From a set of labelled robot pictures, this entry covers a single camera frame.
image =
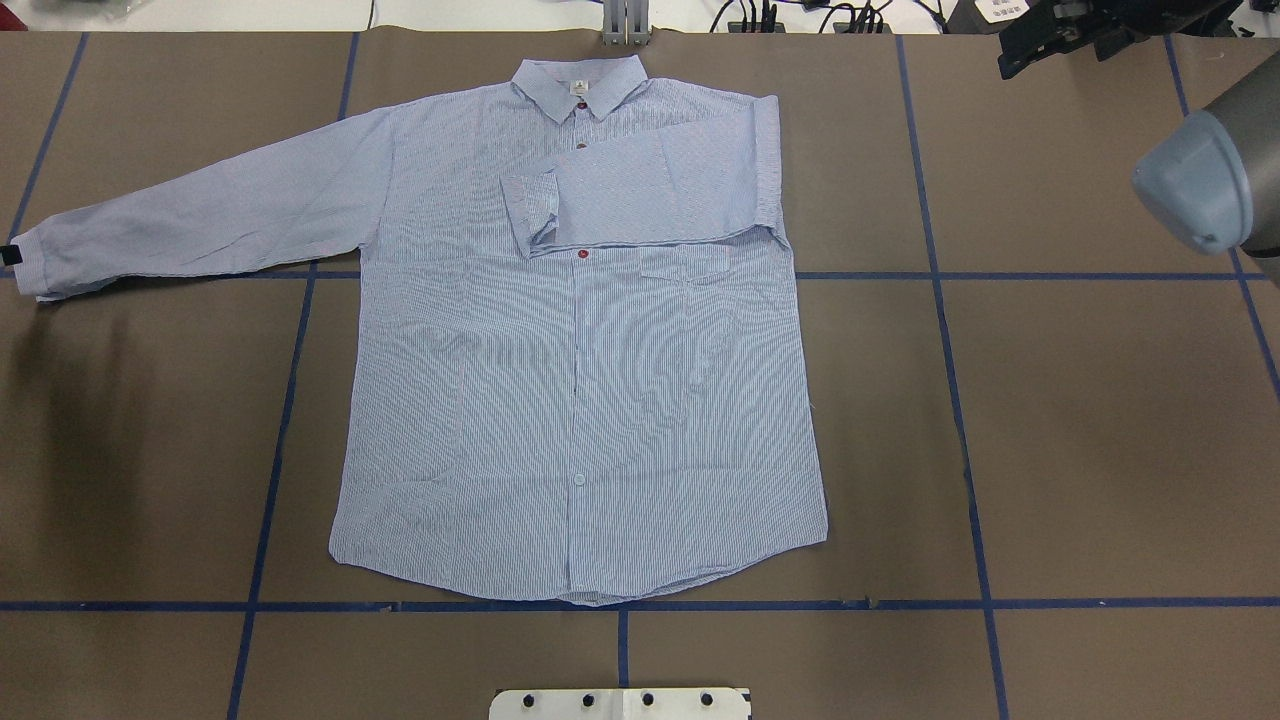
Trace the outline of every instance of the sticker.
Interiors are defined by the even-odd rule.
[[[988,23],[1004,23],[1027,12],[1027,0],[974,0]]]

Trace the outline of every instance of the blue tape line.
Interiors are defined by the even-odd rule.
[[[311,297],[315,293],[316,263],[311,263],[312,275],[302,292],[302,311],[298,316],[298,331],[293,338],[293,357],[289,361],[289,379],[284,387],[284,409],[280,411],[280,427],[275,434],[275,454],[271,459],[271,479],[266,487],[266,502],[262,509],[262,525],[257,534],[257,551],[253,556],[253,577],[250,580],[248,603],[244,610],[244,625],[241,628],[239,652],[236,656],[236,673],[232,676],[232,693],[227,703],[227,717],[234,720],[239,714],[241,693],[244,689],[244,670],[248,666],[248,650],[253,639],[253,620],[256,605],[262,589],[262,568],[266,564],[266,548],[271,538],[271,519],[275,514],[275,498],[280,489],[280,471],[284,468],[284,438],[293,416],[293,398],[297,395],[298,364],[302,360],[302,341],[307,334],[307,320],[311,315]]]
[[[243,602],[219,601],[0,601],[0,612],[243,612]]]
[[[1230,252],[1231,266],[1235,268],[1236,279],[1240,283],[1240,295],[1244,296],[1244,307],[1249,313],[1249,324],[1253,325],[1253,337],[1258,341],[1258,350],[1262,351],[1262,363],[1267,366],[1267,375],[1271,377],[1271,391],[1276,400],[1280,400],[1280,373],[1276,372],[1276,359],[1271,355],[1271,345],[1267,342],[1267,333],[1262,329],[1262,319],[1258,318],[1258,307],[1253,304],[1253,291],[1245,279],[1244,269],[1240,266],[1240,255],[1234,249]]]
[[[1234,281],[1234,273],[965,273],[940,272],[943,281],[1156,281],[1206,282]]]
[[[631,619],[626,610],[618,611],[618,687],[631,687],[631,650],[627,647]]]
[[[933,218],[929,213],[929,197],[924,184],[924,164],[920,159],[920,138],[915,127],[915,108],[911,102],[911,81],[906,65],[906,45],[902,36],[893,36],[897,44],[897,67],[902,78],[902,104],[906,109],[906,129],[911,141],[911,161],[915,165],[915,187],[920,202],[920,218],[924,223],[924,246],[929,256],[929,272],[933,274],[933,304],[938,314],[938,332],[942,336],[942,359],[947,370],[947,386],[951,392],[951,415],[956,433],[960,437],[960,454],[964,460],[964,482],[969,492],[969,534],[973,538],[973,556],[978,566],[978,589],[988,606],[983,610],[987,625],[987,650],[991,655],[991,675],[996,691],[996,707],[1001,720],[1009,719],[1009,701],[1005,693],[1004,662],[1000,659],[1000,639],[996,634],[996,614],[989,607],[991,582],[987,577],[987,556],[982,542],[982,523],[978,519],[978,493],[973,483],[973,465],[969,461],[969,438],[964,427],[964,410],[960,406],[960,384],[956,380],[955,356],[951,352],[951,329],[947,327],[946,301],[942,295],[942,277],[938,272],[938,254],[933,237]]]
[[[79,61],[84,56],[87,44],[88,33],[82,32],[81,40],[76,45],[76,54],[72,55],[72,65],[67,69],[67,78],[63,79],[63,90],[58,94],[58,102],[54,104],[54,113],[49,117],[49,124],[45,127],[45,137],[40,141],[40,150],[36,151],[36,161],[32,163],[31,174],[27,176],[27,186],[22,190],[18,213],[13,217],[13,224],[9,227],[9,240],[18,237],[18,231],[22,228],[22,219],[27,214],[27,202],[31,201],[31,193],[36,190],[36,178],[40,177],[40,168],[45,164],[45,154],[49,152],[49,143],[54,140],[58,120],[63,117],[63,108],[67,106],[67,96],[72,92],[72,82],[76,79],[76,70],[79,69]]]
[[[1280,607],[1280,597],[1079,597],[1009,598],[993,601],[996,610],[1101,610],[1153,607]]]
[[[356,74],[356,54],[360,50],[360,33],[351,33],[351,49],[347,50],[347,76],[342,81],[342,100],[338,101],[338,119],[347,117],[347,101],[351,100],[351,78]]]
[[[1178,91],[1178,106],[1183,110],[1183,117],[1190,114],[1187,105],[1187,92],[1183,90],[1183,73],[1178,69],[1178,53],[1174,51],[1172,36],[1165,36],[1165,55],[1169,56],[1169,69],[1174,73],[1174,90]]]
[[[358,281],[360,270],[319,270],[316,277],[319,279]]]
[[[1169,58],[1169,72],[1174,78],[1174,90],[1178,91],[1178,106],[1183,111],[1185,118],[1189,114],[1189,108],[1187,105],[1187,92],[1183,87],[1183,73],[1178,68],[1178,53],[1174,51],[1174,40],[1171,36],[1165,36],[1165,55]],[[1280,373],[1276,372],[1275,356],[1271,354],[1271,343],[1267,342],[1267,333],[1262,329],[1262,320],[1258,318],[1258,307],[1253,304],[1253,292],[1249,290],[1248,281],[1251,279],[1263,279],[1266,275],[1245,273],[1244,266],[1240,264],[1240,255],[1231,249],[1229,252],[1231,256],[1231,268],[1235,273],[1231,275],[1240,286],[1240,295],[1244,297],[1244,306],[1249,313],[1249,324],[1253,327],[1253,337],[1258,341],[1258,350],[1262,351],[1262,363],[1267,368],[1267,375],[1271,378],[1271,392],[1275,393],[1276,400],[1280,400]]]
[[[324,602],[324,601],[0,601],[0,612],[937,612],[979,610],[1115,610],[1160,607],[1280,607],[1280,596],[1043,597],[982,600],[645,600],[608,607],[561,601]]]
[[[796,272],[797,281],[928,281],[929,273],[868,270],[868,272]]]

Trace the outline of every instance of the black device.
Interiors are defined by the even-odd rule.
[[[1000,76],[1009,79],[1056,53],[1093,45],[1106,60],[1134,42],[1193,27],[1212,35],[1240,0],[1039,0],[1000,31]]]

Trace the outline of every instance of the metal bracket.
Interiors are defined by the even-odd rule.
[[[489,720],[750,720],[746,688],[502,691]]]
[[[603,0],[605,45],[649,45],[649,0]]]

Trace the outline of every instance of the shirt sleeve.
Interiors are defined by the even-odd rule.
[[[545,158],[502,190],[526,258],[712,242],[755,225],[786,243],[778,100]]]
[[[13,240],[18,291],[61,300],[127,275],[246,273],[347,252],[375,232],[392,151],[381,109],[54,215]]]

